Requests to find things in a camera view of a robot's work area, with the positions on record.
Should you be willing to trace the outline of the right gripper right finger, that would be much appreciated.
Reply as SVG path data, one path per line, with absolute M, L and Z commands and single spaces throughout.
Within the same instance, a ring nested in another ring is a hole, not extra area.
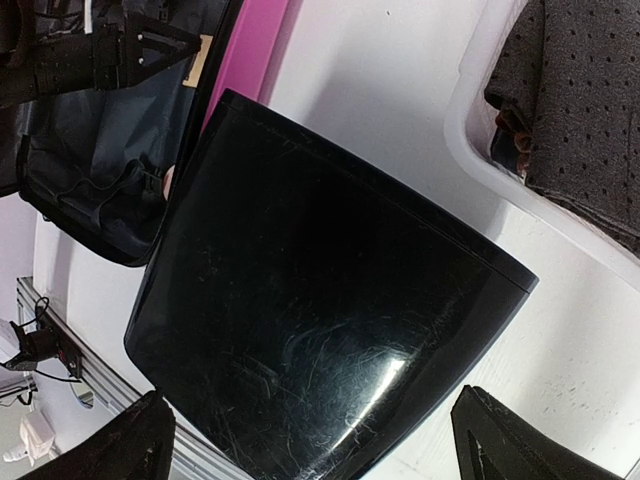
M 545 436 L 480 387 L 464 386 L 451 421 L 463 480 L 618 477 Z

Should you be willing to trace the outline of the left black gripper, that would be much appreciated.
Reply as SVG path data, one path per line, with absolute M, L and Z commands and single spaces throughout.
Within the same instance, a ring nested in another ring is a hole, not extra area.
M 123 32 L 64 35 L 36 44 L 17 66 L 3 65 L 1 106 L 84 89 L 138 85 L 199 50 L 199 35 L 127 12 Z

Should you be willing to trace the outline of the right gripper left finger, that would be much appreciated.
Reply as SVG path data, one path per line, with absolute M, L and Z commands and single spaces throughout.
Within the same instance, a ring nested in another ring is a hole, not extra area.
M 149 391 L 74 449 L 22 476 L 24 480 L 167 479 L 176 419 Z

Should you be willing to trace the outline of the tan square box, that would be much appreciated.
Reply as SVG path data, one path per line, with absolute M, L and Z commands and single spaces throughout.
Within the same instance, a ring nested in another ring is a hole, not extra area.
M 185 79 L 182 82 L 182 85 L 187 87 L 187 88 L 197 88 L 199 81 L 200 81 L 200 77 L 202 75 L 202 72 L 204 70 L 204 65 L 209 53 L 209 50 L 211 48 L 211 45 L 213 43 L 213 37 L 210 35 L 204 35 L 202 34 L 200 36 L 201 39 L 201 45 L 200 45 L 200 50 L 198 51 L 198 53 L 195 55 L 190 70 L 187 74 L 187 76 L 185 77 Z

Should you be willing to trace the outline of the black and pink drawer organizer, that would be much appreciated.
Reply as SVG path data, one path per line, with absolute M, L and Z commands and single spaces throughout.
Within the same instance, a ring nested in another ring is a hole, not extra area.
M 358 479 L 456 388 L 534 273 L 233 91 L 180 178 L 124 338 L 255 479 Z

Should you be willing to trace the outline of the red plaid cloth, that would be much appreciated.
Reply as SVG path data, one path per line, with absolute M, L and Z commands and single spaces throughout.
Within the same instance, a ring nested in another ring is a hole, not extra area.
M 530 166 L 532 138 L 511 110 L 501 110 L 496 118 L 491 158 L 511 173 L 525 179 Z

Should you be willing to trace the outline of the black dotted cloth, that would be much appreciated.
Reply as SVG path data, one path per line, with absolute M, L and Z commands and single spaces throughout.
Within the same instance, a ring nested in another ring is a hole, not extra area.
M 531 135 L 525 185 L 637 254 L 638 2 L 527 2 L 484 98 Z

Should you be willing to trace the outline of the pink hard-shell suitcase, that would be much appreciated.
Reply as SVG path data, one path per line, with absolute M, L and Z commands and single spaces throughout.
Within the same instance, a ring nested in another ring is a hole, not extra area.
M 3 108 L 1 193 L 18 195 L 94 253 L 145 264 L 166 218 L 165 172 L 177 179 L 227 89 L 260 95 L 285 1 L 5 1 L 1 67 L 70 34 L 124 30 L 136 12 L 213 43 L 197 88 L 196 54 L 138 85 L 84 89 Z

